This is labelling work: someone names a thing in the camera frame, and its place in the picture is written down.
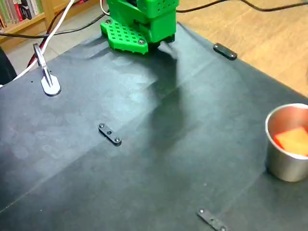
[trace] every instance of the green 3d-printed part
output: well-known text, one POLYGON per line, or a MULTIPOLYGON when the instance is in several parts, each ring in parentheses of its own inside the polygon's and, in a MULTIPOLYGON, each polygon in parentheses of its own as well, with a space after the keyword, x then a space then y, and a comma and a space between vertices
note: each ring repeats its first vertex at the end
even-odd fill
POLYGON ((176 32, 179 0, 108 0, 110 19, 101 23, 113 49, 145 54, 176 32))

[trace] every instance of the metal cup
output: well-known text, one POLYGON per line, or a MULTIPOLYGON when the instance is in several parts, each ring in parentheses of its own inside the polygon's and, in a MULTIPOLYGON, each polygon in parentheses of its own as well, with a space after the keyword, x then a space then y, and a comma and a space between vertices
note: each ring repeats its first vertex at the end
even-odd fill
POLYGON ((278 133, 303 126, 308 129, 308 105, 287 104, 274 109, 266 118, 268 137, 266 167, 274 176, 295 182, 308 176, 308 157, 286 152, 273 140, 278 133))

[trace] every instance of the metal clamp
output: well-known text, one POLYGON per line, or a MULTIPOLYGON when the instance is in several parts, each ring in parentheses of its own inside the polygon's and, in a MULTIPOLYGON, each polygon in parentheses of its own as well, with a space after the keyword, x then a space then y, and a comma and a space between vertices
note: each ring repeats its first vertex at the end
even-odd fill
POLYGON ((42 54, 42 51, 37 43, 33 44, 34 54, 38 60, 38 65, 41 67, 43 72, 43 79, 41 84, 43 90, 48 96, 55 96, 61 92, 61 86, 56 76, 50 74, 50 71, 46 65, 46 61, 42 54))
POLYGON ((224 223, 214 217, 213 214, 206 209, 199 209, 197 214, 216 231, 231 231, 231 229, 229 229, 224 223))
POLYGON ((98 130, 105 136, 107 139, 113 143, 115 146, 120 146, 122 140, 116 135, 114 131, 111 130, 106 124, 101 123, 98 125, 98 130))

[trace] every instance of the orange block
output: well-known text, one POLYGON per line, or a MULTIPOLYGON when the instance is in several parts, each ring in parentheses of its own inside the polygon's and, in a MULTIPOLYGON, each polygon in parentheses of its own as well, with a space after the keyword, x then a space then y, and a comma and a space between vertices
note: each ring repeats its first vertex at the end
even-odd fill
POLYGON ((303 127, 279 133, 274 141, 289 153, 308 156, 308 132, 303 127))

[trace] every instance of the table clamp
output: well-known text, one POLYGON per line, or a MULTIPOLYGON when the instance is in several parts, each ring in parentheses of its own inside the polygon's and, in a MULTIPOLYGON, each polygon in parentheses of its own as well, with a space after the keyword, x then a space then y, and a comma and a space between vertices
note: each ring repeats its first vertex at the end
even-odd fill
POLYGON ((43 53, 37 43, 33 44, 34 54, 38 60, 38 65, 41 67, 43 72, 43 79, 41 84, 43 90, 48 96, 55 96, 61 92, 61 86, 56 76, 50 74, 50 71, 46 65, 43 53))

